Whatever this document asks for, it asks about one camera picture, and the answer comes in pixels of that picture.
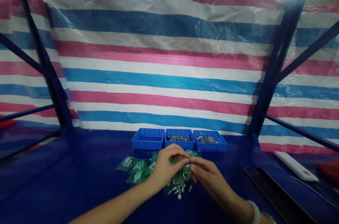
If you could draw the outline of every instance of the striped tarp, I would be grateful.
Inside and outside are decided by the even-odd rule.
[[[72,107],[81,126],[89,129],[246,134],[283,15],[273,0],[29,2]],[[10,15],[8,24],[15,29],[8,33],[36,56],[19,0],[10,0]],[[306,8],[286,62],[338,18],[337,8]],[[270,114],[339,139],[338,43],[329,43],[278,85]],[[24,64],[18,70],[17,60],[6,59],[13,57],[0,62],[6,111],[29,101],[49,101],[40,75]],[[40,114],[41,126],[47,116],[53,125],[55,116]],[[265,151],[332,153],[268,121],[260,142]]]

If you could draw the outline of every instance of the empty blue bin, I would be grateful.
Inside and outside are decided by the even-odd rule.
[[[132,139],[133,149],[161,150],[164,136],[164,129],[140,128]]]
[[[190,141],[170,141],[168,136],[189,136]],[[194,149],[194,136],[191,130],[188,129],[166,129],[165,133],[165,147],[170,144],[176,143],[181,146],[184,150],[193,150]]]
[[[225,139],[217,131],[193,130],[193,135],[197,143],[197,151],[224,152],[226,150],[227,143]],[[205,135],[207,137],[212,136],[219,143],[199,143],[198,136],[202,136],[202,135]]]

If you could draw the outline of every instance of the blue metal shelf frame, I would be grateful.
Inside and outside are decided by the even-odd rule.
[[[55,108],[61,126],[61,132],[72,131],[73,125],[71,115],[67,106],[67,95],[57,77],[57,74],[50,62],[46,49],[44,48],[44,45],[40,39],[38,29],[30,13],[28,1],[21,0],[21,3],[25,12],[25,16],[27,18],[30,32],[34,37],[34,42],[36,45],[36,51],[39,57],[40,64],[30,58],[25,52],[23,52],[18,46],[16,46],[13,42],[11,42],[2,34],[0,34],[0,43],[6,46],[12,52],[14,52],[16,55],[18,55],[18,57],[23,59],[45,77],[53,104],[24,111],[21,113],[4,116],[0,119],[0,122],[47,110],[50,108]],[[257,146],[259,146],[258,137],[260,135],[264,119],[267,118],[302,136],[305,136],[319,144],[322,144],[336,152],[339,152],[338,145],[267,114],[276,85],[339,33],[339,22],[337,22],[321,37],[319,37],[318,40],[310,45],[310,47],[308,47],[287,68],[281,71],[304,4],[305,0],[289,0],[289,2],[285,6],[285,13],[276,35],[276,41],[274,43],[266,75],[259,92],[257,105],[254,110],[247,137],[250,140],[254,141]]]
[[[276,85],[339,34],[338,21],[314,43],[312,43],[289,66],[281,71],[305,1],[306,0],[289,0],[285,6],[285,13],[277,32],[276,41],[273,46],[264,81],[261,85],[258,101],[249,126],[247,137],[259,146],[258,138],[264,120],[267,118],[333,151],[339,152],[339,145],[267,114]]]
[[[3,34],[0,34],[0,43],[3,44],[5,47],[7,47],[14,54],[16,54],[18,57],[23,59],[26,63],[28,63],[31,67],[33,67],[35,70],[37,70],[39,73],[41,73],[45,77],[46,84],[47,84],[53,104],[1,117],[0,122],[54,108],[57,114],[57,117],[58,117],[58,121],[60,123],[60,131],[58,132],[65,133],[67,131],[73,131],[74,128],[72,124],[71,114],[67,106],[68,98],[67,98],[66,92],[61,85],[61,82],[57,76],[57,73],[54,70],[54,67],[52,66],[50,62],[47,51],[40,39],[38,29],[34,23],[34,20],[30,12],[28,1],[27,0],[20,0],[20,1],[24,9],[24,13],[27,19],[30,32],[33,36],[33,40],[36,46],[36,52],[37,52],[40,63],[37,63],[34,59],[32,59],[29,55],[27,55],[24,51],[22,51],[17,45],[15,45],[11,40],[6,38]],[[35,144],[29,145],[21,149],[20,152],[26,150],[28,147],[31,147]],[[12,154],[8,155],[6,158],[3,158],[2,160],[10,158],[11,156]]]

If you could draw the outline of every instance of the blue stripe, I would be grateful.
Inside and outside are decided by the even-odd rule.
[[[297,47],[309,47],[328,29],[323,28],[297,28],[291,45]],[[328,42],[324,48],[339,48],[339,35]]]
[[[45,48],[56,49],[54,45],[54,40],[49,31],[38,30],[38,32]],[[27,50],[36,49],[33,36],[30,33],[22,31],[13,31],[13,34],[4,34],[4,35],[21,49]],[[7,48],[0,44],[0,50],[7,50]]]
[[[253,95],[257,83],[193,77],[152,75],[119,71],[64,68],[68,82],[128,84]]]
[[[39,123],[39,122],[18,120],[16,127],[58,128],[59,129],[60,125],[55,125],[55,124],[51,125],[51,124],[45,124],[45,123]]]
[[[68,82],[127,84],[172,89],[201,90],[243,95],[257,95],[261,83],[210,78],[194,78],[130,73],[106,70],[64,68]],[[278,85],[274,94],[281,98],[338,100],[339,88]]]
[[[11,34],[3,34],[6,38],[9,40],[12,40],[12,35]],[[0,43],[0,50],[8,50],[7,47],[4,47],[3,44]]]
[[[278,84],[274,97],[339,100],[339,88]]]
[[[241,123],[173,115],[114,111],[78,111],[78,114],[82,121],[148,123],[160,126],[180,126],[188,128],[232,131],[235,133],[244,133],[244,131],[247,129],[247,125]]]
[[[233,42],[271,44],[278,26],[210,22],[186,15],[114,10],[50,9],[51,26],[86,31],[196,37]]]
[[[308,132],[311,132],[322,138],[329,139],[339,139],[339,129],[329,129],[329,128],[316,128],[316,127],[306,127],[300,126],[299,128],[304,129]],[[293,137],[303,137],[292,130],[289,130],[280,125],[263,125],[261,136],[293,136]]]
[[[47,87],[31,87],[20,84],[0,84],[0,95],[19,95],[33,99],[51,99]]]

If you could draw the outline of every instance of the white power bank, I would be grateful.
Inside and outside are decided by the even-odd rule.
[[[310,182],[319,182],[319,179],[304,168],[298,161],[284,152],[274,152],[286,166],[288,166],[300,179]]]

